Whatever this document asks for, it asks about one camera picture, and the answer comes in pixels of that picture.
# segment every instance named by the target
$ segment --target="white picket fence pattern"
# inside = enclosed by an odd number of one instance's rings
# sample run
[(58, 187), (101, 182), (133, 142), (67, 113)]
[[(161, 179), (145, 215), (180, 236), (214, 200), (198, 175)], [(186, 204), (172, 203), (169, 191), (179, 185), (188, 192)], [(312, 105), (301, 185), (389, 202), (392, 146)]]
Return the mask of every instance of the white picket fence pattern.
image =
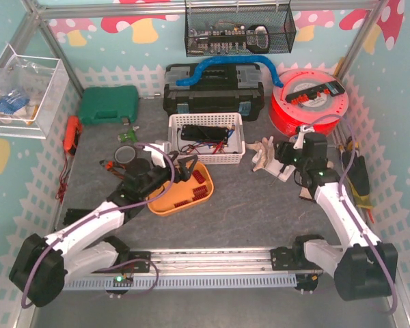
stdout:
[(122, 70), (117, 66), (114, 71), (103, 67), (101, 72), (96, 72), (93, 68), (87, 72), (77, 68), (75, 72), (84, 88), (135, 85), (140, 97), (162, 94), (164, 90), (165, 69), (160, 65), (155, 70), (150, 70), (145, 65), (142, 70), (136, 70), (133, 66), (128, 70)]
[(20, 215), (13, 218), (16, 232), (6, 236), (10, 248), (7, 255), (0, 257), (3, 270), (0, 274), (0, 327), (11, 327), (20, 315), (21, 292), (8, 276), (23, 241), (33, 233), (44, 236), (53, 227), (59, 202), (55, 199), (59, 186), (59, 175), (64, 166), (62, 141), (69, 115), (79, 108), (79, 97), (69, 83), (59, 104), (49, 136), (42, 140), (42, 152), (36, 154), (38, 165), (32, 167), (33, 180), (26, 183), (27, 197), (20, 200), (23, 207)]
[(380, 133), (374, 131), (374, 120), (368, 117), (369, 110), (374, 109), (364, 107), (364, 97), (358, 94), (359, 86), (354, 85), (355, 76), (348, 74), (345, 80), (350, 104), (347, 118), (356, 129), (356, 138), (369, 171), (371, 198), (376, 202), (372, 211), (374, 229), (383, 241), (393, 243), (398, 249), (398, 270), (401, 280), (407, 285), (407, 296), (410, 300), (410, 227), (407, 223), (409, 211), (400, 205), (402, 193), (395, 190), (396, 176), (389, 174), (391, 161), (384, 158), (385, 146), (379, 144)]

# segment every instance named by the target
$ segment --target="black cable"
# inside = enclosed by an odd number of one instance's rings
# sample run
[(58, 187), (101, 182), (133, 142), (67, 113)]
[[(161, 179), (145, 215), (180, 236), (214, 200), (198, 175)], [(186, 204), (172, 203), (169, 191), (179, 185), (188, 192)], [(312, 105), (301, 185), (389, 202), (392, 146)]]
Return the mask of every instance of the black cable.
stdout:
[(304, 188), (304, 186), (303, 186), (300, 182), (297, 182), (297, 181), (296, 181), (296, 172), (297, 172), (297, 170), (295, 170), (295, 171), (293, 172), (293, 180), (295, 181), (295, 183), (296, 183), (298, 186)]

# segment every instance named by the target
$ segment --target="red wire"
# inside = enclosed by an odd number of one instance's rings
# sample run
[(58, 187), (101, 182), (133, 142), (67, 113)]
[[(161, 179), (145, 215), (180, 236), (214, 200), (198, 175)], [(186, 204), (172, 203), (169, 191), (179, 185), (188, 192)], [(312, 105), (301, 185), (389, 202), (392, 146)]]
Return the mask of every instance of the red wire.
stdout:
[(68, 169), (68, 159), (67, 159), (67, 153), (64, 150), (64, 156), (65, 156), (65, 161), (64, 161), (64, 167), (62, 168), (61, 174), (59, 175), (59, 188), (57, 190), (55, 199), (59, 200), (62, 204), (64, 200), (64, 196), (66, 194), (67, 190), (67, 169)]
[(216, 149), (214, 149), (213, 154), (215, 154), (215, 153), (219, 150), (219, 148), (221, 147), (222, 143), (223, 143), (223, 141), (220, 141), (220, 142), (219, 142), (219, 144), (217, 145)]
[(368, 215), (369, 215), (370, 221), (371, 221), (373, 224), (375, 224), (374, 217), (372, 216), (372, 211), (371, 211), (369, 208), (368, 208)]

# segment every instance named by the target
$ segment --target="white plastic basket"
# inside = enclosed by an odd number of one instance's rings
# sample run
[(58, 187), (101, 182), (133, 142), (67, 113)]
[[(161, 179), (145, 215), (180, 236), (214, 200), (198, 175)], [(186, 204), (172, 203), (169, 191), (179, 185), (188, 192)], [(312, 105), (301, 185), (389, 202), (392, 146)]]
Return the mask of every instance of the white plastic basket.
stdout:
[(32, 85), (33, 89), (46, 91), (42, 96), (38, 111), (32, 118), (0, 115), (0, 136), (46, 139), (66, 90), (68, 74), (62, 60), (58, 58), (22, 56), (15, 52), (4, 68), (10, 69), (21, 59), (43, 65), (40, 68), (40, 74), (34, 76), (31, 81), (36, 81), (36, 84)]
[[(228, 140), (225, 154), (212, 154), (213, 149), (200, 148), (199, 161), (203, 164), (238, 164), (245, 154), (245, 136), (243, 134), (243, 122), (239, 113), (206, 113), (206, 114), (174, 114), (169, 118), (169, 142), (170, 151), (179, 151), (183, 146), (192, 144), (191, 141), (180, 139), (180, 130), (184, 124), (203, 126), (227, 126), (235, 125), (235, 131)], [(180, 155), (179, 158), (191, 156)]]

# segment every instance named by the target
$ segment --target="metal frame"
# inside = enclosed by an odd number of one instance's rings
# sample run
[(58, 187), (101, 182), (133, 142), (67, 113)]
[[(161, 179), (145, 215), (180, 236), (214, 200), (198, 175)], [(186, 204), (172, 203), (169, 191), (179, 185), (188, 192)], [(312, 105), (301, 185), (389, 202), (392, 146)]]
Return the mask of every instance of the metal frame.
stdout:
[(82, 97), (83, 87), (81, 85), (81, 82), (77, 78), (77, 75), (74, 73), (73, 67), (68, 61), (67, 55), (64, 53), (64, 50), (62, 50), (62, 47), (59, 45), (59, 42), (56, 40), (55, 36), (51, 33), (51, 30), (45, 20), (40, 21), (39, 28), (40, 28), (41, 34), (44, 36), (44, 39), (46, 40), (53, 54), (55, 54), (56, 57), (62, 59), (62, 62), (64, 63), (68, 76), (70, 77), (70, 80), (72, 84), (74, 85), (74, 88), (76, 89), (79, 96)]
[(344, 57), (344, 61), (337, 73), (339, 79), (343, 79), (345, 74), (351, 69), (351, 66), (357, 58), (366, 37), (377, 23), (384, 7), (389, 0), (380, 0), (377, 6), (366, 16), (363, 25), (355, 36), (352, 45), (349, 47), (348, 53)]
[(41, 20), (36, 13), (27, 13), (14, 36), (9, 41), (11, 47), (6, 47), (0, 55), (0, 68), (4, 68), (9, 59), (14, 55), (12, 49), (17, 53), (22, 53), (29, 45)]
[[(51, 33), (47, 21), (54, 18), (91, 18), (91, 17), (106, 17), (106, 16), (141, 16), (149, 14), (184, 14), (185, 5), (183, 1), (174, 1), (169, 3), (130, 3), (130, 4), (106, 4), (106, 5), (63, 5), (63, 6), (45, 6), (40, 5), (36, 0), (21, 0), (27, 11), (20, 27), (17, 29), (10, 44), (17, 53), (23, 53), (30, 43), (30, 40), (37, 28), (40, 28), (44, 39), (51, 48), (52, 52), (60, 59), (62, 59), (66, 70), (69, 74), (70, 80), (76, 87), (78, 93), (82, 95), (83, 88), (70, 65), (66, 54), (62, 47), (57, 42), (54, 35)], [(338, 77), (343, 78), (348, 70), (351, 68), (353, 62), (358, 56), (358, 53), (369, 34), (372, 27), (376, 24), (382, 9), (388, 0), (292, 0), (293, 10), (354, 10), (367, 9), (370, 10), (363, 25), (357, 32), (348, 53), (338, 71)], [(281, 3), (288, 3), (288, 0), (202, 0), (204, 7), (212, 6), (248, 6), (248, 5), (279, 5)], [(5, 50), (0, 57), (0, 68), (12, 56), (11, 51)], [(335, 141), (345, 137), (344, 130), (339, 124), (335, 131)], [(187, 274), (199, 275), (204, 271), (218, 274), (252, 274), (252, 273), (267, 273), (271, 274), (271, 266), (269, 256), (270, 248), (264, 249), (203, 249), (201, 251), (194, 249), (184, 249), (183, 255), (176, 254), (175, 249), (167, 250), (167, 253), (160, 253), (161, 250), (154, 250), (154, 260), (156, 260), (161, 270), (171, 272), (173, 275)], [(165, 259), (172, 257), (173, 263), (165, 263)], [(296, 272), (277, 271), (277, 274), (287, 273), (289, 275)], [(313, 271), (297, 271), (297, 273), (313, 273)], [(18, 319), (16, 327), (28, 327), (33, 317), (34, 309), (22, 311)], [(398, 320), (404, 324), (404, 316)]]
[[(195, 1), (195, 6), (228, 7), (288, 4), (288, 0), (211, 0)], [(343, 10), (375, 8), (379, 0), (292, 0), (294, 10)], [(183, 1), (165, 3), (110, 3), (106, 5), (63, 5), (40, 6), (38, 13), (42, 19), (54, 18), (91, 18), (107, 16), (141, 16), (149, 14), (184, 14)]]

